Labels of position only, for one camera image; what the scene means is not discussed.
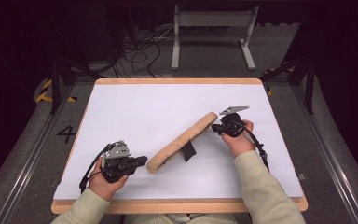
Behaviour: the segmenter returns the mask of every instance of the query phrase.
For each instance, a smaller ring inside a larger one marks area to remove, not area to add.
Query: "hand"
[[[249,131],[253,130],[254,124],[251,121],[246,119],[243,119],[242,121],[245,123],[245,126]],[[222,134],[223,141],[228,144],[234,157],[237,157],[242,153],[255,150],[255,145],[245,137],[246,133],[246,131],[243,131],[243,133],[236,138],[232,138],[228,134]]]
[[[102,162],[103,162],[103,158],[100,158],[95,163],[94,170],[90,174],[91,178],[89,179],[89,189],[94,191],[94,193],[98,194],[101,198],[110,202],[116,191],[123,188],[124,184],[127,181],[128,176],[123,175],[123,177],[121,177],[118,180],[118,182],[115,183],[107,182],[107,180],[100,173]]]

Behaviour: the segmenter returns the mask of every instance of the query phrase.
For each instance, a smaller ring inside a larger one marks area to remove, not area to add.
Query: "dark background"
[[[34,112],[34,91],[49,76],[55,53],[86,66],[93,60],[114,60],[120,53],[120,38],[128,29],[128,7],[104,7],[111,13],[111,22],[106,23],[103,10],[96,6],[77,6],[76,14],[72,7],[55,6],[48,14],[30,1],[0,1],[0,167]],[[130,9],[133,24],[149,30],[171,23],[172,12],[173,6]],[[79,25],[85,20],[82,15],[90,23]],[[314,50],[324,98],[358,162],[358,2],[312,9],[302,5],[263,6],[256,25],[302,22],[304,15],[308,23],[297,32],[285,60]],[[98,28],[98,34],[88,33],[90,27]],[[75,36],[76,32],[84,36]]]

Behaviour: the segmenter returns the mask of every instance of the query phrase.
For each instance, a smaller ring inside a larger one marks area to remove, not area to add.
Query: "finger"
[[[101,171],[101,165],[103,164],[103,158],[100,157],[96,162],[94,166],[94,170],[91,171],[91,174],[97,173]]]
[[[245,123],[245,126],[249,131],[253,130],[254,124],[250,120],[243,119],[242,121]]]
[[[228,134],[222,133],[222,139],[223,141],[227,142],[232,139],[232,137],[230,137]]]

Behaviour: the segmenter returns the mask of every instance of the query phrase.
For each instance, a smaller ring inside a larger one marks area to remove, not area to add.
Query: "forearm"
[[[305,223],[295,203],[269,173],[255,151],[236,157],[242,185],[242,198],[257,223]]]
[[[86,189],[74,202],[71,209],[57,216],[52,223],[99,223],[110,202],[92,190]]]

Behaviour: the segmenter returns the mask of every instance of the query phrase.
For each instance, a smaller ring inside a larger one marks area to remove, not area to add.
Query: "wire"
[[[97,68],[97,69],[94,69],[94,70],[91,70],[92,72],[95,72],[95,73],[102,73],[102,72],[106,72],[107,70],[109,70],[111,67],[113,67],[115,65],[116,62],[111,62],[109,63],[108,65],[104,66],[104,67],[101,67],[101,68]],[[81,72],[81,71],[74,71],[74,70],[71,70],[72,72],[74,72],[76,75],[86,75],[86,73],[84,72]]]
[[[134,60],[134,58],[135,58],[136,56],[138,56],[138,55],[144,55],[145,58],[144,58],[143,60],[141,60],[141,61],[136,62],[136,61]],[[145,62],[146,60],[147,60],[147,54],[145,54],[144,52],[138,52],[138,53],[135,53],[134,55],[132,55],[132,58],[131,58],[132,72],[133,72],[133,73],[138,73],[138,72],[140,72],[140,71],[143,71],[144,69],[140,69],[140,70],[135,71],[134,63],[143,63],[143,62]]]
[[[100,174],[100,173],[101,173],[101,171],[99,171],[99,172],[97,172],[97,173],[95,173],[95,174],[90,175],[90,176],[89,176],[89,179],[91,179],[93,176],[95,176],[95,175],[97,175],[97,174]]]
[[[157,40],[159,40],[159,39],[163,39],[163,40],[165,40],[165,39],[170,39],[170,40],[173,40],[172,38],[168,38],[168,37],[164,37],[165,35],[167,35],[167,33],[168,32],[172,32],[172,29],[173,29],[173,26],[170,28],[170,29],[168,29],[167,31],[165,31],[162,35],[160,35],[159,37],[149,37],[149,38],[145,38],[145,39],[142,39],[142,40],[151,40],[151,41],[153,41],[153,42],[156,42]]]
[[[159,55],[161,54],[161,48],[160,48],[159,45],[156,44],[154,41],[152,41],[152,43],[155,44],[156,47],[158,48],[158,55],[157,55],[156,58],[147,66],[147,70],[149,71],[150,75],[152,75],[153,77],[156,77],[156,76],[152,73],[150,67],[151,67],[152,64],[159,58]]]
[[[106,147],[100,152],[98,153],[98,155],[95,157],[94,161],[91,163],[91,165],[89,166],[89,169],[87,169],[86,173],[84,174],[82,180],[80,181],[79,187],[80,187],[80,192],[83,193],[83,191],[86,189],[86,185],[87,182],[89,181],[89,179],[91,178],[88,177],[89,172],[91,171],[92,167],[94,166],[95,162],[97,162],[98,159],[100,159],[101,155],[104,154],[104,152],[110,150],[112,147],[115,146],[115,144],[123,144],[122,142],[115,142],[113,144],[108,144],[106,145]]]
[[[263,149],[264,145],[260,144],[258,142],[257,138],[255,137],[255,135],[249,129],[247,129],[243,124],[241,124],[235,120],[230,120],[229,122],[240,125],[249,135],[251,135],[251,138],[255,142],[255,147],[257,147],[257,149],[258,149],[261,159],[263,160],[264,164],[267,166],[267,169],[269,169],[269,163],[267,162],[267,152]]]
[[[120,65],[121,65],[121,67],[122,67],[122,69],[123,69],[124,75],[126,75],[127,77],[131,77],[130,75],[128,75],[128,74],[126,73],[126,70],[125,70],[125,68],[124,68],[124,66],[123,66],[123,62],[121,61],[121,58],[119,58],[118,61],[120,62]]]

